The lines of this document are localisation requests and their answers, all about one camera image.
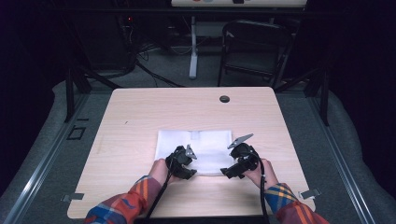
plaid shirt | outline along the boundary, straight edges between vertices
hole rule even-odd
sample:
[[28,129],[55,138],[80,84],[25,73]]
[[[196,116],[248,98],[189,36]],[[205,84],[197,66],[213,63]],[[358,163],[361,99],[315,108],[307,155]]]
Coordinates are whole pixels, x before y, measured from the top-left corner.
[[300,203],[287,184],[276,184],[264,192],[265,200],[280,223],[329,223],[311,208]]
[[134,223],[134,219],[154,202],[161,187],[156,179],[144,175],[128,193],[109,198],[91,209],[84,223]]
[[[84,223],[134,223],[134,219],[154,202],[161,187],[157,180],[145,175],[128,193],[116,195],[91,209]],[[265,191],[264,196],[280,223],[328,223],[308,206],[300,203],[286,184],[272,186]]]

table top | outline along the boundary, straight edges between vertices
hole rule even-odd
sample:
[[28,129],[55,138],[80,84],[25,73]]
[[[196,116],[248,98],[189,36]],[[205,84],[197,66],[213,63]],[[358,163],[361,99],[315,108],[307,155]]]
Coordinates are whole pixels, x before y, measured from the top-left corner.
[[[230,102],[222,103],[222,95]],[[67,215],[88,211],[129,190],[154,161],[159,130],[231,130],[271,161],[281,182],[296,196],[308,190],[303,170],[270,88],[117,89],[109,100]],[[312,199],[303,200],[315,210]],[[259,189],[248,178],[194,176],[168,186],[152,217],[262,215]]]
[[233,0],[172,0],[173,7],[305,7],[306,0],[245,0],[234,4]]

human hand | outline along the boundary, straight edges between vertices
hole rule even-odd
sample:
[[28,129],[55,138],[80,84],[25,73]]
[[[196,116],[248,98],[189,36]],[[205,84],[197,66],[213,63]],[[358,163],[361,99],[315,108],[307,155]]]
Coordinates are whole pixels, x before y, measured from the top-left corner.
[[[149,171],[148,175],[156,179],[162,186],[165,183],[166,177],[168,175],[168,167],[166,166],[165,160],[164,159],[156,160],[152,164],[151,170]],[[179,180],[179,178],[175,176],[171,176],[171,178],[168,181],[168,184],[177,180]]]
[[[262,159],[262,164],[264,165],[264,173],[265,173],[265,183],[264,190],[271,188],[273,185],[279,183],[276,178],[276,174],[274,172],[274,168],[270,161],[266,159]],[[262,168],[260,164],[258,164],[257,168],[253,171],[247,170],[243,173],[243,175],[247,176],[253,183],[260,188],[260,184],[262,181]]]

metal rail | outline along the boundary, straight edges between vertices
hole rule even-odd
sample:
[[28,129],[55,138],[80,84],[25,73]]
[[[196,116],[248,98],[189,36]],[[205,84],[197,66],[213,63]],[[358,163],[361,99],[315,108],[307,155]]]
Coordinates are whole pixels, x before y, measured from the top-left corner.
[[62,149],[62,144],[67,134],[73,129],[73,124],[80,113],[82,106],[87,102],[89,95],[82,94],[76,104],[76,113],[68,123],[64,123],[55,140],[53,141],[48,153],[43,157],[41,162],[35,168],[35,172],[30,177],[20,197],[11,208],[4,223],[14,224],[22,223],[22,219],[26,214],[30,204],[38,193],[43,184],[47,174],[50,172],[52,164],[55,162],[59,152]]
[[[308,102],[311,105],[314,112],[318,111],[318,102],[316,101],[315,98],[311,97],[310,100],[308,100]],[[337,168],[341,176],[341,179],[344,182],[346,191],[349,194],[350,200],[355,206],[356,212],[358,213],[358,216],[361,219],[361,223],[375,224],[374,217],[371,214],[366,201],[364,201],[364,198],[361,194],[361,190],[359,189],[359,186],[356,183],[355,178],[350,172],[347,162],[345,161],[344,156],[332,135],[332,130],[330,129],[330,127],[326,126],[322,122],[319,113],[313,113],[313,114],[315,115],[315,118],[318,120],[318,123],[322,131],[324,132],[327,140],[329,141],[330,147],[332,149],[331,153],[332,153],[332,157],[334,158],[335,167]]]

white towel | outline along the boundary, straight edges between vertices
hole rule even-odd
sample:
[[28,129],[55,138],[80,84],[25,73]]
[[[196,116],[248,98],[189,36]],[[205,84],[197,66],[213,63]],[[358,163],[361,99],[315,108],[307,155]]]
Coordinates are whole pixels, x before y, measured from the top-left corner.
[[187,148],[190,144],[197,160],[186,168],[197,170],[196,175],[223,175],[220,168],[234,164],[231,150],[231,131],[175,131],[159,130],[155,160],[166,158],[178,146]]

